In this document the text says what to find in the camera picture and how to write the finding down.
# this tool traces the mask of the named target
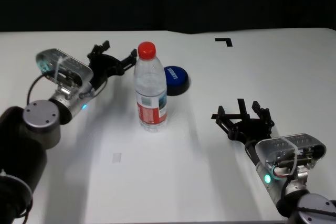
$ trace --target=white table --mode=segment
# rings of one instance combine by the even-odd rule
[[[216,37],[231,38],[233,47]],[[59,48],[88,63],[87,53],[106,39],[119,59],[142,41],[154,42],[163,65],[187,70],[191,87],[169,97],[167,128],[153,134],[138,123],[133,71],[110,78],[48,151],[28,223],[282,220],[243,146],[210,119],[219,105],[238,112],[237,98],[252,115],[254,100],[270,108],[274,136],[305,132],[327,146],[308,188],[336,199],[335,31],[2,33],[0,111],[25,105],[39,75],[36,53]],[[32,99],[48,99],[54,88],[41,81]]]

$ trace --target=plastic bottle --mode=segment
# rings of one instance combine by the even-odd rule
[[[153,43],[141,43],[138,54],[134,85],[140,124],[147,131],[157,132],[165,125],[167,117],[166,75]]]

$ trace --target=blue jar lid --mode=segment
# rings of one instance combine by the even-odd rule
[[[167,80],[167,95],[183,94],[189,88],[188,73],[180,67],[168,66],[164,68]]]

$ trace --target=black tape mark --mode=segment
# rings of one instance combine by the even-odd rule
[[[232,41],[230,38],[215,38],[215,41],[225,41],[227,47],[232,47]]]

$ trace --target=dark background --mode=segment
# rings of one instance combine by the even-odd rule
[[[336,29],[336,0],[0,0],[0,31]]]

